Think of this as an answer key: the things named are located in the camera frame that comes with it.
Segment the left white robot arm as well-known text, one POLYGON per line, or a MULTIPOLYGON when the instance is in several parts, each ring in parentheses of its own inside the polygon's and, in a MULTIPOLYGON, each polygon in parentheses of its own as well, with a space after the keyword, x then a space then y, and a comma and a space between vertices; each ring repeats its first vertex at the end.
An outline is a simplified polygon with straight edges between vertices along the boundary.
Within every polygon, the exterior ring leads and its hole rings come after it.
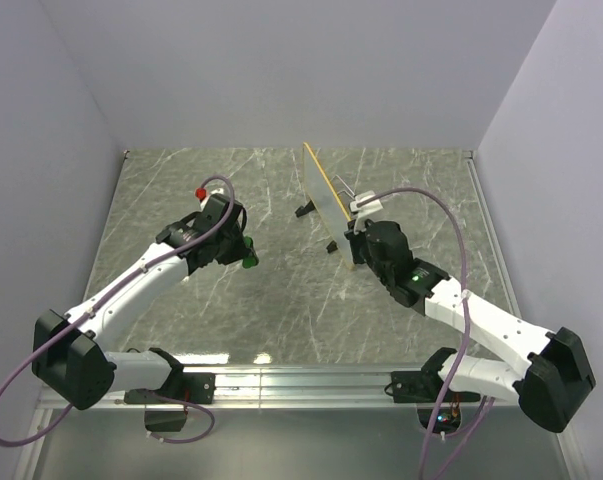
POLYGON ((160 348, 116 352, 114 341, 156 297, 210 263, 257 265, 246 225, 244 206, 213 191, 201 210, 165 227, 108 287, 65 315, 48 310, 37 319, 33 373, 78 410, 118 391, 147 390, 161 402, 184 399, 184 366, 173 355, 160 348))

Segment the orange framed whiteboard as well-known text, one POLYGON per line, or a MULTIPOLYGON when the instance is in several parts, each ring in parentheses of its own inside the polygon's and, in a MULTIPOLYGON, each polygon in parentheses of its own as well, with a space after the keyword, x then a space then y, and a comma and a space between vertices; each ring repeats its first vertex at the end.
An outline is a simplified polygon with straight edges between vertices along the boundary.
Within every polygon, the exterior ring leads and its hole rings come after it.
POLYGON ((353 270, 355 264, 349 241, 345 237, 348 223, 351 221, 350 214, 339 198, 337 190, 315 151, 307 142, 302 144, 302 157, 302 171, 307 196, 313 202, 315 210, 329 233, 330 241, 335 243, 336 253, 340 254, 344 265, 349 270, 353 270))

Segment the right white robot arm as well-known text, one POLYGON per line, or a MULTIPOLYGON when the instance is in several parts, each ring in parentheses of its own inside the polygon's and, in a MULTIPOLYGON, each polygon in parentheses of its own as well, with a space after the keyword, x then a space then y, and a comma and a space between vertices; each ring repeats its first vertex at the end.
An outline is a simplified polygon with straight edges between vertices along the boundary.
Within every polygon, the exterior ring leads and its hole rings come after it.
POLYGON ((351 201, 354 218, 345 237, 354 262, 367 265, 397 303, 467 334, 495 356, 440 349, 422 368, 425 393, 436 400, 468 392, 515 402, 541 428, 564 431, 596 386, 582 339, 566 327, 553 332, 530 324, 415 257, 397 223, 374 219, 382 208, 372 191, 351 201))

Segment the green whiteboard eraser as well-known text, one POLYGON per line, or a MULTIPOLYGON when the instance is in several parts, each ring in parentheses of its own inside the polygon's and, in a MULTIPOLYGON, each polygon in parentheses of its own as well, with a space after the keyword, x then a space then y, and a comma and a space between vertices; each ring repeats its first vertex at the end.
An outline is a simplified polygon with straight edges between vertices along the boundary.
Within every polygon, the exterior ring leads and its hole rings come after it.
POLYGON ((242 258, 242 267, 250 269, 259 264, 259 258, 254 247, 254 241, 251 237, 245 235, 243 237, 245 246, 245 255, 242 258))

